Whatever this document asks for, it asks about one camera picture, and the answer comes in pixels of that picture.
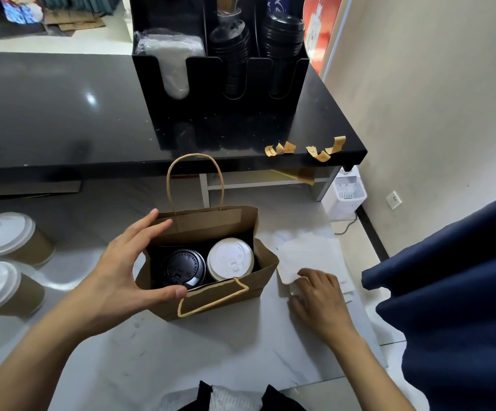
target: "left hand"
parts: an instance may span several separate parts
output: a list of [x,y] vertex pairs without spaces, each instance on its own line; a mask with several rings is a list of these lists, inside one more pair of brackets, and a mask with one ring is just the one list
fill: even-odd
[[94,270],[48,313],[60,331],[68,331],[80,342],[114,328],[150,306],[187,296],[182,285],[157,290],[141,290],[134,281],[132,268],[151,239],[168,229],[172,220],[151,224],[159,211],[129,226],[111,241]]

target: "packaging bag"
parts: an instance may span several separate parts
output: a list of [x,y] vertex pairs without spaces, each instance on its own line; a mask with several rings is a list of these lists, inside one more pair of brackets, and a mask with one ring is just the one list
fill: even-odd
[[[178,161],[193,156],[209,158],[216,166],[221,180],[221,201],[219,207],[176,211],[170,195],[170,173]],[[182,300],[172,300],[149,310],[164,320],[171,321],[259,297],[274,273],[279,259],[255,237],[259,224],[257,207],[224,206],[225,185],[219,166],[212,157],[200,153],[186,154],[170,165],[166,175],[166,192],[173,212],[160,214],[155,224],[168,218],[172,218],[173,224],[163,234],[154,238],[149,245],[188,245],[253,231],[253,252],[260,269],[241,278],[235,277],[194,288],[189,290],[187,297]],[[135,280],[141,289],[151,288],[150,262],[149,254],[145,252],[145,264]]]

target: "right hand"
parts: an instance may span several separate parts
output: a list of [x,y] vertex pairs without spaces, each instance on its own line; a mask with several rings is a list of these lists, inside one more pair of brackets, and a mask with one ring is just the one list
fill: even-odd
[[339,281],[316,269],[300,269],[295,283],[303,299],[293,296],[292,309],[329,347],[341,347],[359,338],[350,318]]

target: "electrical outlet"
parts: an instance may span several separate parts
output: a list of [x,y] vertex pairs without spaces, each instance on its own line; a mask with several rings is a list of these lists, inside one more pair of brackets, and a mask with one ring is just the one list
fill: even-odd
[[391,194],[389,194],[386,197],[386,201],[388,203],[388,206],[390,206],[391,209],[396,209],[401,203],[402,200],[398,197],[398,194],[393,190]]

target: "kraft paper cup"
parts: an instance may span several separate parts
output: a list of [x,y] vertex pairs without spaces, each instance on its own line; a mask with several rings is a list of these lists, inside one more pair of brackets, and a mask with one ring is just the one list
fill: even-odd
[[0,256],[37,266],[48,262],[56,247],[28,215],[0,214]]
[[208,254],[206,267],[216,281],[250,274],[256,260],[250,246],[238,238],[217,242]]
[[0,316],[26,318],[44,302],[44,287],[10,262],[0,261]]

